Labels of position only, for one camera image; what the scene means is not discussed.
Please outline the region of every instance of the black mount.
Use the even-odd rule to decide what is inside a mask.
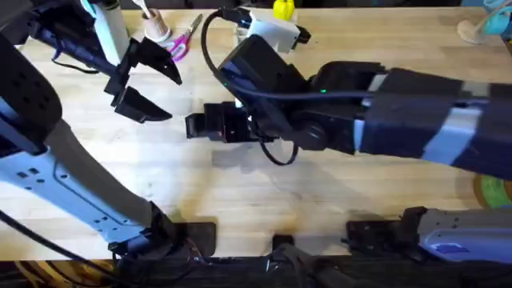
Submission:
[[[425,207],[413,207],[406,209],[400,220],[349,221],[342,243],[352,254],[424,262],[432,258],[418,245],[418,226],[426,212]]]
[[[250,121],[243,109],[234,102],[207,103],[204,113],[194,113],[185,118],[186,137],[208,137],[224,143],[257,142],[250,130]]]
[[[188,258],[190,249],[212,256],[217,245],[216,225],[213,222],[174,223],[155,204],[151,203],[151,227],[139,236],[124,242],[109,243],[109,250],[133,259],[158,260]]]

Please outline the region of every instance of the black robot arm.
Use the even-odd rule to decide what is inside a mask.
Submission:
[[[261,37],[245,39],[215,77],[235,102],[205,104],[186,119],[188,138],[292,141],[303,150],[360,151],[439,162],[512,179],[512,86],[464,82],[375,62],[330,62],[305,79]]]

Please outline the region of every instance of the wooden table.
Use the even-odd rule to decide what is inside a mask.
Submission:
[[[197,13],[164,11],[177,35]],[[498,38],[483,46],[464,43],[455,32],[481,8],[300,10],[298,22],[313,35],[286,59],[305,75],[333,60],[377,61],[420,72],[472,81],[511,82],[512,58]],[[131,30],[139,13],[125,12]],[[215,21],[209,34],[213,59],[234,47],[232,24]],[[473,174],[411,159],[333,151],[301,151],[292,166],[270,163],[257,145],[186,140],[183,119],[204,102],[230,100],[211,75],[194,34],[189,55],[178,64],[183,85],[146,67],[130,84],[171,112],[166,122],[137,124],[115,114],[104,94],[106,77],[85,75],[50,62],[52,49],[29,41],[22,51],[60,95],[64,119],[88,151],[133,192],[157,203],[173,220],[214,220],[217,256],[258,256],[276,232],[293,233],[314,254],[343,254],[339,239],[349,219],[396,218],[410,206],[478,207]],[[273,151],[283,158],[289,143]],[[106,243],[88,226],[7,184],[2,209],[31,229],[87,258],[108,258]],[[0,226],[0,260],[56,259],[61,255]]]

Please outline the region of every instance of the cup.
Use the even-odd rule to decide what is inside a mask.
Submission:
[[[170,37],[170,28],[163,21],[162,15],[158,9],[150,9],[152,18],[148,18],[142,13],[142,23],[146,37],[153,42],[164,42]]]

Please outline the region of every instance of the scissors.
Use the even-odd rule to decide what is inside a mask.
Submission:
[[[189,52],[188,43],[190,36],[198,28],[201,20],[202,14],[196,17],[196,19],[192,22],[192,25],[187,28],[183,35],[169,43],[167,50],[170,52],[170,55],[175,62],[182,60],[183,57],[185,57],[185,55]]]

